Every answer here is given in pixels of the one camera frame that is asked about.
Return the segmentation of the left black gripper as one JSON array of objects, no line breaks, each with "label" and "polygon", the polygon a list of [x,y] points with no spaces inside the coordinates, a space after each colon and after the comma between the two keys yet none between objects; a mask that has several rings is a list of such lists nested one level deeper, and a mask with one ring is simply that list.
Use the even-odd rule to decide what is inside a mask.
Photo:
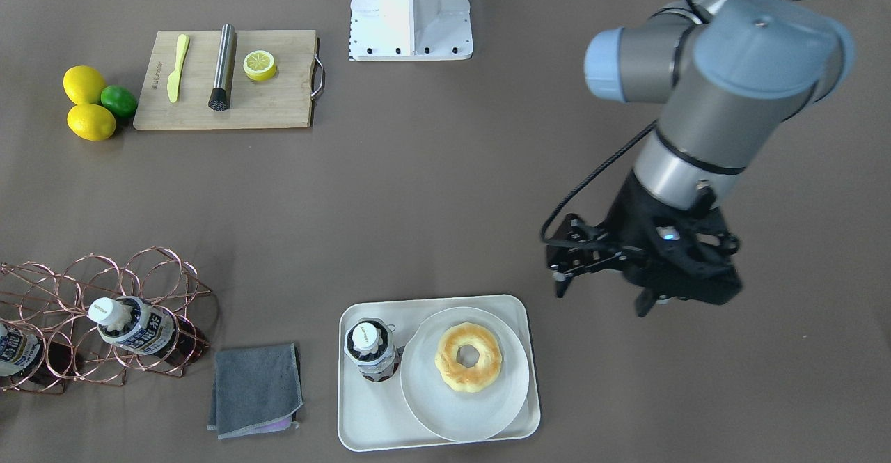
[{"label": "left black gripper", "polygon": [[716,199],[711,183],[700,181],[693,206],[677,209],[652,196],[634,173],[628,175],[601,227],[648,254],[645,265],[621,271],[642,288],[634,301],[637,317],[672,298],[722,305],[741,291],[732,262],[739,239],[727,228]]}]

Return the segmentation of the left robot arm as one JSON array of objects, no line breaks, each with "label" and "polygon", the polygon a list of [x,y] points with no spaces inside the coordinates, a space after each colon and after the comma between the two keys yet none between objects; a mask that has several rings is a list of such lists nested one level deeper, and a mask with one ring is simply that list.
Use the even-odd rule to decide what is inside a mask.
[{"label": "left robot arm", "polygon": [[846,79],[855,43],[799,0],[681,0],[637,29],[588,45],[583,75],[599,98],[659,102],[644,146],[593,239],[659,301],[725,304],[741,291],[739,239],[720,206],[771,133]]}]

